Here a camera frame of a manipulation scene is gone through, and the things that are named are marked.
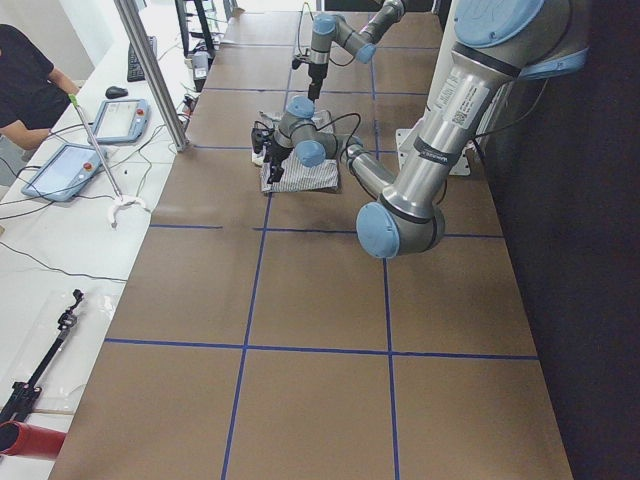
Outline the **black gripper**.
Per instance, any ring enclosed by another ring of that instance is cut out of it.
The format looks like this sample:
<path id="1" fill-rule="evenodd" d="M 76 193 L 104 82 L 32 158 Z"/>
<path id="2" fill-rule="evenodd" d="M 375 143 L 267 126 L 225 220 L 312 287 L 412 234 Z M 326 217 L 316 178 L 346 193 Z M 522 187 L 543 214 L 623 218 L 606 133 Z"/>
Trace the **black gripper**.
<path id="1" fill-rule="evenodd" d="M 273 140 L 267 148 L 269 157 L 269 176 L 267 184 L 279 183 L 284 174 L 283 162 L 290 156 L 293 148 L 280 145 Z"/>
<path id="2" fill-rule="evenodd" d="M 311 101 L 319 99 L 321 87 L 324 79 L 327 77 L 327 64 L 310 64 L 308 67 L 308 75 L 311 79 L 308 88 L 308 98 Z"/>

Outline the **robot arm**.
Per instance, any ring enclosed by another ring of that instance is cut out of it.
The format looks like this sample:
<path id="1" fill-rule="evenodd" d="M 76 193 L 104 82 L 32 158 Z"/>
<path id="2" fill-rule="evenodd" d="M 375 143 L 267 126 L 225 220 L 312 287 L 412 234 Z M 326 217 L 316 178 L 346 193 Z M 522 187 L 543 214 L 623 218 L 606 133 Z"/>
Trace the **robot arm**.
<path id="1" fill-rule="evenodd" d="M 371 196 L 358 213 L 356 230 L 361 246 L 377 258 L 420 253 L 442 239 L 445 220 L 435 196 L 504 84 L 575 72 L 588 52 L 587 1 L 460 2 L 453 14 L 450 72 L 417 122 L 399 172 L 392 173 L 355 137 L 322 132 L 313 116 L 332 47 L 369 62 L 407 8 L 404 1 L 386 1 L 361 29 L 338 14 L 318 15 L 309 50 L 294 58 L 295 64 L 309 67 L 307 94 L 291 99 L 274 127 L 251 132 L 253 149 L 268 164 L 271 181 L 280 180 L 290 156 L 307 167 L 328 159 L 344 161 Z"/>
<path id="2" fill-rule="evenodd" d="M 333 44 L 343 48 L 358 62 L 367 64 L 373 58 L 382 36 L 398 23 L 409 6 L 408 1 L 387 0 L 374 17 L 359 31 L 351 27 L 342 15 L 321 13 L 312 23 L 312 35 L 308 52 L 300 60 L 307 63 L 311 79 L 308 98 L 320 97 L 327 77 L 330 52 Z"/>

